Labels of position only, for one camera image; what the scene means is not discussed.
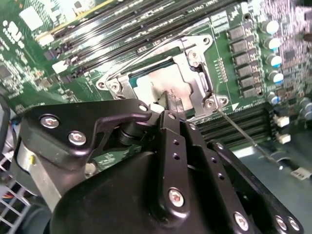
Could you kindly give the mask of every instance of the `metal rod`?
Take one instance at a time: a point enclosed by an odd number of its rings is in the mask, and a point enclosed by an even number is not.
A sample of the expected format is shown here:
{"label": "metal rod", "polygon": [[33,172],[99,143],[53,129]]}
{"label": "metal rod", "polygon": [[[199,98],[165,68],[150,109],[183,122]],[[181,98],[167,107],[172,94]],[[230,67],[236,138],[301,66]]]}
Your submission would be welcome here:
{"label": "metal rod", "polygon": [[219,113],[233,126],[235,127],[254,147],[257,149],[267,160],[272,162],[279,170],[283,169],[283,166],[279,164],[270,154],[268,154],[264,149],[262,149],[257,142],[254,141],[243,129],[241,129],[230,117],[228,117],[220,108],[218,108]]}

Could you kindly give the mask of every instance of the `screw hole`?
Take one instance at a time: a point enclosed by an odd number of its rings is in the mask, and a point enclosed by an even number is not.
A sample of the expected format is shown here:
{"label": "screw hole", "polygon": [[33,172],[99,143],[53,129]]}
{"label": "screw hole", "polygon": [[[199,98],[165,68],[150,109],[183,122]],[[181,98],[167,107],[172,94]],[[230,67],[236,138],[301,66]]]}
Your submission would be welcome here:
{"label": "screw hole", "polygon": [[138,107],[139,107],[140,110],[142,110],[142,111],[145,111],[145,112],[148,111],[148,108],[147,108],[146,106],[142,105],[142,104],[140,104]]}
{"label": "screw hole", "polygon": [[223,176],[223,174],[221,174],[221,173],[218,174],[218,177],[219,177],[219,179],[221,179],[221,180],[224,180],[224,179],[225,179],[224,176]]}
{"label": "screw hole", "polygon": [[250,20],[252,18],[251,14],[247,13],[247,14],[244,14],[244,19],[245,20]]}
{"label": "screw hole", "polygon": [[176,153],[174,153],[174,159],[175,159],[175,160],[180,160],[179,155],[177,155]]}
{"label": "screw hole", "polygon": [[172,118],[172,119],[176,119],[175,115],[172,114],[172,113],[169,113],[168,116],[169,116],[170,118]]}

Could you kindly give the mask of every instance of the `cable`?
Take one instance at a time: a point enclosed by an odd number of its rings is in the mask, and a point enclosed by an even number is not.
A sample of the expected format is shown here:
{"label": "cable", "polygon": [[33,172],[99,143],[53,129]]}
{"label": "cable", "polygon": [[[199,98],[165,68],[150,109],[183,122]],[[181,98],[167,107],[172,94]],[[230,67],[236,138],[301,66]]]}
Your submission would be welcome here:
{"label": "cable", "polygon": [[10,117],[11,117],[10,107],[2,94],[0,94],[0,105],[3,110],[3,117],[2,117],[2,123],[1,123],[1,128],[0,128],[0,152],[2,152],[4,148],[9,124],[10,124]]}

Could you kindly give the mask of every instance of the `hole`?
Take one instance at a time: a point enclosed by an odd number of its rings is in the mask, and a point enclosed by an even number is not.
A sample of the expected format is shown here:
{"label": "hole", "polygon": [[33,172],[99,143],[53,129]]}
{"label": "hole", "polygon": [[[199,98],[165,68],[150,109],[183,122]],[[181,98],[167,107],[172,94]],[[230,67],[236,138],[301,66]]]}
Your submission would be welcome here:
{"label": "hole", "polygon": [[250,20],[252,18],[250,13],[244,14],[244,19],[245,20]]}
{"label": "hole", "polygon": [[193,125],[192,123],[190,123],[190,127],[191,127],[194,131],[196,130],[195,125]]}
{"label": "hole", "polygon": [[142,110],[142,111],[148,111],[148,108],[147,108],[146,106],[142,105],[142,104],[140,104],[138,107],[139,107],[140,110]]}
{"label": "hole", "polygon": [[218,177],[219,177],[219,179],[221,179],[221,180],[224,180],[224,179],[225,179],[224,176],[223,176],[223,174],[221,174],[221,173],[218,174]]}
{"label": "hole", "polygon": [[175,115],[172,114],[172,113],[169,113],[168,116],[169,116],[170,118],[172,118],[172,119],[176,119]]}
{"label": "hole", "polygon": [[175,159],[175,160],[180,160],[179,155],[177,155],[176,153],[174,153],[174,159]]}

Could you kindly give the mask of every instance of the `wire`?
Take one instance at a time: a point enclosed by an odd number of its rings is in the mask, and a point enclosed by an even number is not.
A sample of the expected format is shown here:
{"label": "wire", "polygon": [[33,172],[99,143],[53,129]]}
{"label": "wire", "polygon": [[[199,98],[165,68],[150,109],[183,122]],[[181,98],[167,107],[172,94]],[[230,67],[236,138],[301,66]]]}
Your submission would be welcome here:
{"label": "wire", "polygon": [[15,124],[11,122],[11,133],[12,133],[12,138],[13,138],[13,147],[15,150],[17,142],[18,142],[18,137],[17,137],[17,134],[16,134],[14,127],[15,127]]}
{"label": "wire", "polygon": [[6,135],[8,132],[11,117],[10,107],[2,94],[0,94],[0,105],[3,110],[3,117],[0,128],[0,152],[2,152],[5,145]]}

